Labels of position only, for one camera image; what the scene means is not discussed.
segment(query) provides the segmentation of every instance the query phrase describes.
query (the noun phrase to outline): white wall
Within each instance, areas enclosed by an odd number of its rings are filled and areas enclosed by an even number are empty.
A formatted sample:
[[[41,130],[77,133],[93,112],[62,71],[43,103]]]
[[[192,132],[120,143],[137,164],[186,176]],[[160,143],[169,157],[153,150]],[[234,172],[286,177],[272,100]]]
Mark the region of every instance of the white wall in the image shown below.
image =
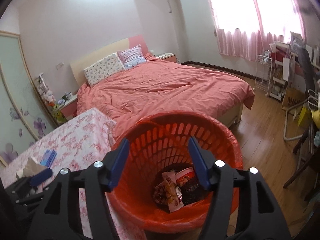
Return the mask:
[[[219,53],[208,0],[181,0],[181,5],[188,37],[189,60],[255,75],[255,63]]]
[[[6,31],[11,33],[20,33],[19,29],[19,12],[18,9],[9,4],[4,14],[0,19],[0,31]]]
[[[175,25],[182,25],[175,0],[14,0],[19,10],[21,43],[32,77],[44,72],[54,95],[79,87],[69,63],[115,41],[143,34],[156,54],[177,53]],[[64,67],[55,66],[63,62]]]
[[[306,29],[306,41],[310,46],[319,45],[320,20],[309,0],[298,0]],[[219,53],[215,26],[208,0],[181,0],[186,25],[189,60],[217,65],[255,75],[256,64],[240,57],[228,57]],[[295,76],[294,86],[305,90],[303,77]]]

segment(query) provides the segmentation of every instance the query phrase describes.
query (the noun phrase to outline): trash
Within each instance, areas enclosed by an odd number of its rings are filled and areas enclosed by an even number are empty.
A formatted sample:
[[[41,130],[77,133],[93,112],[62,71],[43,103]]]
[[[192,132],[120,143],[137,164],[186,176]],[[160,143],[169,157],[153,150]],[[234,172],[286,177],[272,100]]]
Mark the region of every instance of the trash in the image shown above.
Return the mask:
[[[162,172],[162,177],[164,181],[154,187],[153,199],[157,204],[167,205],[170,212],[203,200],[208,194],[200,185],[192,167],[178,173],[175,170]]]
[[[162,173],[164,180],[165,194],[169,211],[174,212],[183,207],[180,188],[177,186],[176,174],[174,171]]]

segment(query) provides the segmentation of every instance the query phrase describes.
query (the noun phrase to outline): chair leg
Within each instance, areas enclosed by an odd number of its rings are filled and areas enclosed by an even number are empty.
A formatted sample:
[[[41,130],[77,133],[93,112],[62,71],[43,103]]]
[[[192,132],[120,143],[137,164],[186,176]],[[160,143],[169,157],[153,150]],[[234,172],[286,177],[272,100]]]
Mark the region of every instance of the chair leg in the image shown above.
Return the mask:
[[[305,102],[307,102],[308,99],[302,101],[301,103],[299,104],[296,104],[294,106],[291,106],[289,107],[286,111],[285,111],[285,119],[284,119],[284,131],[283,131],[283,140],[285,141],[294,141],[294,140],[298,140],[302,137],[302,135],[298,135],[298,136],[295,136],[295,137],[291,137],[291,138],[287,138],[286,134],[287,134],[287,123],[288,123],[288,113],[292,110],[292,109],[295,109],[299,106],[302,106]]]
[[[294,155],[297,154],[298,150],[300,149],[301,145],[306,141],[307,137],[308,137],[308,132],[309,132],[309,128],[307,128],[304,132],[302,137],[299,139],[298,143],[295,145],[295,147],[293,148],[292,152]]]
[[[309,161],[311,160],[310,156],[305,163],[291,176],[290,179],[284,184],[283,188],[287,188],[309,165]]]

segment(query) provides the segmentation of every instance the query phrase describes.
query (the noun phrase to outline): cup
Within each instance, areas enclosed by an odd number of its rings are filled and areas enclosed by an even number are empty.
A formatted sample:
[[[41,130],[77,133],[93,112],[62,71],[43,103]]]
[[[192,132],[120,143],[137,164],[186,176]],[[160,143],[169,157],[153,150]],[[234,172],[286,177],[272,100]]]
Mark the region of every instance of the cup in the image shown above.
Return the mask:
[[[181,188],[186,182],[196,176],[192,167],[186,168],[176,174],[177,185]]]
[[[67,99],[70,100],[73,97],[73,94],[70,92],[69,94],[66,95]]]

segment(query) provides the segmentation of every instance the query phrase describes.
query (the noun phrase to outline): bed sheet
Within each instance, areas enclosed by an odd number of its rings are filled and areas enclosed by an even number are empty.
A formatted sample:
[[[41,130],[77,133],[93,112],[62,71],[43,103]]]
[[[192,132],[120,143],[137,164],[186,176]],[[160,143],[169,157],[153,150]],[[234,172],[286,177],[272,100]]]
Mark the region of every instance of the bed sheet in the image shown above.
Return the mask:
[[[236,76],[153,56],[147,60],[92,88],[83,84],[78,91],[78,113],[96,107],[117,122],[117,139],[148,115],[185,110],[218,118],[240,102],[249,109],[253,104],[252,88]]]
[[[45,185],[53,181],[60,169],[67,167],[71,171],[77,171],[86,169],[95,161],[102,160],[114,144],[112,129],[115,124],[116,122],[96,108],[78,115],[36,142],[14,159],[6,169],[1,170],[0,176],[4,187],[16,181],[16,172],[26,165],[29,156],[40,162],[47,149],[53,149],[57,152],[51,167],[53,176],[39,186],[38,192],[41,192]],[[83,232],[85,236],[92,238],[85,205],[85,192],[82,189],[79,190],[79,198]],[[108,205],[121,240],[146,240],[142,229],[130,222],[123,221],[114,212],[109,202]]]

